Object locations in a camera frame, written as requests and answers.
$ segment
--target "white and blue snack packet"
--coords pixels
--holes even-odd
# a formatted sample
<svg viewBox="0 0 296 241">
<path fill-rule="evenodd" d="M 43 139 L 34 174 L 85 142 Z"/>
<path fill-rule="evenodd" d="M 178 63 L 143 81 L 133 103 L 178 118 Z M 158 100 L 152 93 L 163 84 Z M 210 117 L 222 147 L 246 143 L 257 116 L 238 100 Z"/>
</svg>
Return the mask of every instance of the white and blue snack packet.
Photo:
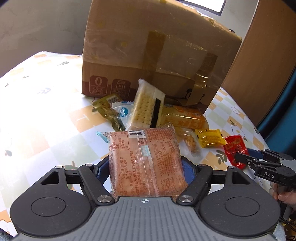
<svg viewBox="0 0 296 241">
<path fill-rule="evenodd" d="M 133 108 L 133 101 L 114 102 L 112 103 L 111 108 L 119 113 L 119 118 L 121 119 L 124 127 L 126 127 Z"/>
</svg>

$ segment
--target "gray ribbed panel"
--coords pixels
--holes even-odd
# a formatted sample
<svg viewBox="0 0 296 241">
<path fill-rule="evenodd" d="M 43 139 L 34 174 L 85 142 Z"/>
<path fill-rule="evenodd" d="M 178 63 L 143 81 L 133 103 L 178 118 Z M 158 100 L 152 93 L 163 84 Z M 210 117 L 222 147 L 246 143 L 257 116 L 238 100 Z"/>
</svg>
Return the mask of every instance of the gray ribbed panel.
<svg viewBox="0 0 296 241">
<path fill-rule="evenodd" d="M 191 207 L 176 205 L 169 197 L 121 197 L 111 206 L 97 208 L 76 231 L 48 241 L 236 241 L 209 229 Z M 38 241 L 20 234 L 13 241 Z M 243 241 L 275 241 L 272 235 Z"/>
</svg>

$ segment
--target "brown door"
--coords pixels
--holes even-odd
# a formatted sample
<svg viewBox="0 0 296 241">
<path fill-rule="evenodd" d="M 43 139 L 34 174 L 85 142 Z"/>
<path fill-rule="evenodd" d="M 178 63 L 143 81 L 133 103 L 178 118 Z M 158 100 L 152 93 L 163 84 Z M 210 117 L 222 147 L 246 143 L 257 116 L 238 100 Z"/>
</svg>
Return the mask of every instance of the brown door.
<svg viewBox="0 0 296 241">
<path fill-rule="evenodd" d="M 295 64 L 296 13 L 282 0 L 259 0 L 222 87 L 258 125 L 279 97 Z"/>
</svg>

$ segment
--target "milk carton icon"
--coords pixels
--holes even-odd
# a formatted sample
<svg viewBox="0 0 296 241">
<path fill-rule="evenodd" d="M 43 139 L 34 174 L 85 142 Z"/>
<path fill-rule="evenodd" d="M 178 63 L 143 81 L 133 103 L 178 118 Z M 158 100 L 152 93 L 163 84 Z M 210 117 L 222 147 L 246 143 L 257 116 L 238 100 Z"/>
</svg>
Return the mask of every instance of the milk carton icon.
<svg viewBox="0 0 296 241">
<path fill-rule="evenodd" d="M 124 90 L 126 87 L 126 84 L 123 80 L 118 80 L 117 84 L 116 84 L 116 89 L 122 89 Z"/>
</svg>

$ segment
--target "tablecloth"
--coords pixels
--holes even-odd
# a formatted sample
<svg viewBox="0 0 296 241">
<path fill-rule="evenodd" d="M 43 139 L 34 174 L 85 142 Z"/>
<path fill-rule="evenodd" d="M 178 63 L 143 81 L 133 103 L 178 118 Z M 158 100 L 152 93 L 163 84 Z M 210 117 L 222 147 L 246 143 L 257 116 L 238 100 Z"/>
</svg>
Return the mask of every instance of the tablecloth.
<svg viewBox="0 0 296 241">
<path fill-rule="evenodd" d="M 93 98 L 81 94 L 79 55 L 39 52 L 0 79 L 0 228 L 16 235 L 9 209 L 12 202 L 57 165 L 76 169 L 96 164 L 108 155 L 97 131 L 113 131 L 93 110 Z M 248 148 L 268 148 L 250 119 L 220 88 L 205 112 L 211 129 L 223 136 L 240 134 Z M 230 162 L 223 147 L 203 148 L 198 157 L 185 156 L 226 170 Z M 244 171 L 264 189 L 269 183 Z M 110 190 L 110 182 L 104 184 Z M 79 186 L 71 185 L 76 191 Z"/>
</svg>

